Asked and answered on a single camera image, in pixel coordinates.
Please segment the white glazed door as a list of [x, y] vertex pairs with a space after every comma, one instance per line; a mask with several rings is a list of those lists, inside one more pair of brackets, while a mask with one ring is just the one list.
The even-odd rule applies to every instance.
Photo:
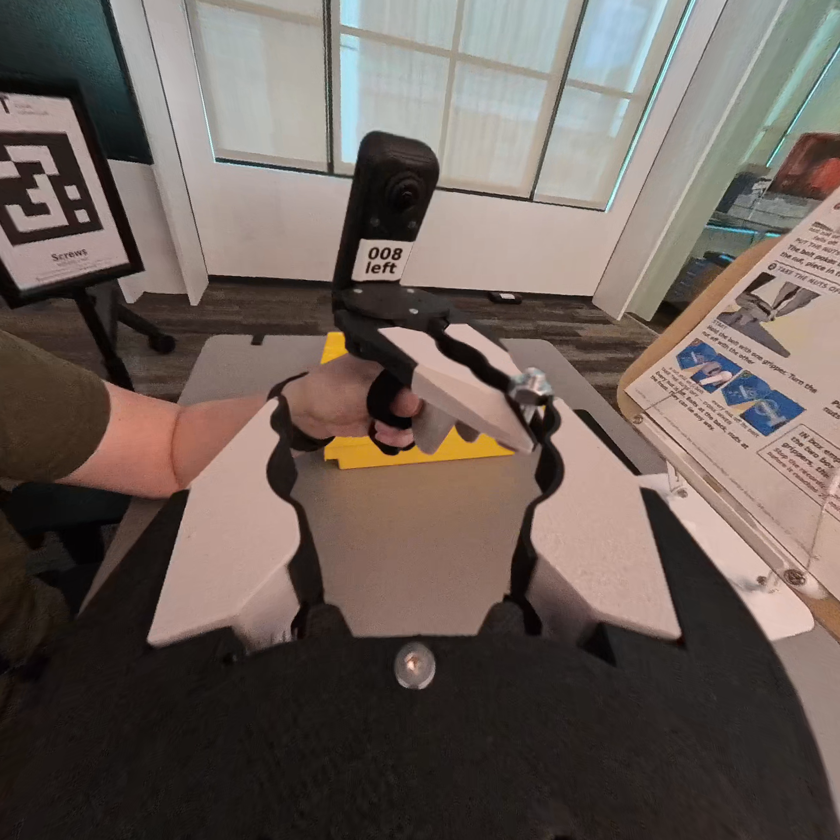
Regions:
[[437, 189], [405, 284], [593, 296], [725, 2], [111, 2], [191, 302], [330, 280], [360, 143]]

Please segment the steel hex bolt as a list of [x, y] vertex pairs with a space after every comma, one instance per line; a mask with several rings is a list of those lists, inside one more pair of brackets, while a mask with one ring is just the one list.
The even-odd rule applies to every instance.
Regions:
[[529, 366], [524, 372], [530, 373], [533, 376], [535, 380], [534, 390], [539, 391], [539, 401], [536, 406], [521, 406], [523, 419], [530, 425], [536, 416], [544, 414], [546, 406], [552, 404], [554, 393], [547, 375], [539, 368]]

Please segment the yellow divided plastic bin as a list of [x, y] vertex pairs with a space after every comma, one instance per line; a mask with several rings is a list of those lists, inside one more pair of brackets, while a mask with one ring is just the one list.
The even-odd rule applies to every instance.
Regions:
[[376, 436], [376, 424], [379, 421], [394, 420], [400, 429], [408, 428], [413, 423], [411, 417], [398, 416], [392, 410], [392, 403], [402, 388], [403, 385], [391, 373], [380, 369], [365, 398], [365, 406], [372, 417], [367, 437], [335, 437], [324, 449], [325, 460], [334, 460], [341, 469], [361, 469], [511, 454], [510, 450], [501, 447], [486, 435], [471, 434], [469, 438], [463, 438], [456, 430], [454, 422], [450, 423], [447, 435], [433, 453], [425, 453], [415, 444], [403, 448], [384, 444]]

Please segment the person's left hand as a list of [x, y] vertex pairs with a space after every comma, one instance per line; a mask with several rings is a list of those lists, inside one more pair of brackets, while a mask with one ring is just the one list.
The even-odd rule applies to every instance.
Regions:
[[369, 391], [381, 373], [379, 364], [347, 353], [287, 382], [281, 393], [295, 428], [291, 450], [314, 452], [335, 437], [368, 438], [398, 449], [412, 447], [411, 428], [390, 425], [368, 410]]

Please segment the instruction sheet on stand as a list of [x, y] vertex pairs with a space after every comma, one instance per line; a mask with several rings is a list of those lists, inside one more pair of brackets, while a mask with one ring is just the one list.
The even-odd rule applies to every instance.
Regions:
[[808, 608], [780, 579], [760, 578], [770, 568], [702, 496], [685, 484], [672, 486], [666, 474], [639, 476], [641, 487], [656, 492], [728, 580], [742, 603], [772, 642], [811, 632], [815, 620]]

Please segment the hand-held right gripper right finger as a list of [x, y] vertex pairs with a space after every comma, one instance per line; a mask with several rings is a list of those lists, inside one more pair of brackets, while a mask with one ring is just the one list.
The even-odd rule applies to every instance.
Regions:
[[539, 494], [523, 516], [509, 588], [527, 632], [580, 644], [604, 624], [676, 641], [638, 478], [561, 399], [534, 420]]

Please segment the black framed marker sign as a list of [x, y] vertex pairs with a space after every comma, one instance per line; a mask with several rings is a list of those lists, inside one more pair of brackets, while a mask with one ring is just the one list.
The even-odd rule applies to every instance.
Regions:
[[144, 271], [76, 82], [2, 77], [1, 286], [10, 308]]

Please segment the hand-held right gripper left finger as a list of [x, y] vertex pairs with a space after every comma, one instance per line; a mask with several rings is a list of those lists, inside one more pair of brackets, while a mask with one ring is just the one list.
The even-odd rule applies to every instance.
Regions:
[[319, 557], [298, 479], [292, 426], [273, 395], [190, 485], [154, 611], [154, 648], [231, 630], [247, 650], [303, 636], [323, 601]]

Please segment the black wheeled stand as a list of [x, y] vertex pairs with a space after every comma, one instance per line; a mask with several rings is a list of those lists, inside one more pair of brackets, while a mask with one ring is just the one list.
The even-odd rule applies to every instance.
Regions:
[[120, 324], [144, 336], [153, 352], [171, 354], [175, 351], [175, 338], [133, 311], [123, 299], [116, 280], [76, 289], [71, 292], [70, 299], [76, 304], [98, 348], [108, 382], [117, 387], [134, 390], [130, 373], [117, 348]]

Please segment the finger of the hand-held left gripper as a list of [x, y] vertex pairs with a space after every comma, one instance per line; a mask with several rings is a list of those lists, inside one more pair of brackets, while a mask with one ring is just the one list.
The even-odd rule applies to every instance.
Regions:
[[477, 392], [512, 394], [520, 370], [509, 352], [467, 322], [434, 318], [434, 374]]
[[518, 454], [528, 455], [539, 445], [532, 427], [541, 423], [539, 415], [527, 424], [521, 406], [508, 394], [477, 392], [435, 376], [438, 351], [433, 324], [425, 330], [401, 325], [378, 328], [377, 351], [382, 367], [406, 380], [406, 386], [425, 404], [415, 418], [414, 431], [416, 444], [425, 453], [440, 446], [451, 422], [463, 438], [483, 434]]

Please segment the person's left forearm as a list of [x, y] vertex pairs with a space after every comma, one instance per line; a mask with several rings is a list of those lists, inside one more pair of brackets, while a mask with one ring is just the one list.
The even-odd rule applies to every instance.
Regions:
[[187, 488], [266, 404], [265, 394], [179, 406], [106, 384], [110, 415], [91, 456], [57, 482], [165, 499]]

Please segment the wooden sign board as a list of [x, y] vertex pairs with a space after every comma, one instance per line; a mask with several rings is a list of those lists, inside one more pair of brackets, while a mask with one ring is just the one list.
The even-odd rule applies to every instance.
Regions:
[[761, 583], [771, 582], [774, 575], [783, 586], [795, 594], [811, 612], [815, 627], [826, 631], [836, 643], [839, 641], [838, 600], [806, 573], [807, 582], [797, 586], [784, 578], [784, 572], [803, 571], [803, 567], [770, 540], [753, 517], [737, 503], [697, 461], [689, 456], [674, 439], [665, 434], [648, 417], [643, 409], [627, 394], [626, 388], [645, 374], [667, 353], [682, 343], [685, 337], [718, 305], [730, 290], [737, 286], [771, 249], [781, 242], [780, 238], [766, 239], [750, 247], [714, 279], [707, 289], [699, 294], [686, 310], [673, 321], [642, 354], [626, 369], [619, 381], [616, 400], [620, 413], [634, 425], [637, 432], [650, 443], [665, 459], [668, 477], [676, 479], [677, 485], [685, 484], [694, 490], [723, 517], [731, 528], [752, 548], [770, 568], [771, 573], [759, 578]]

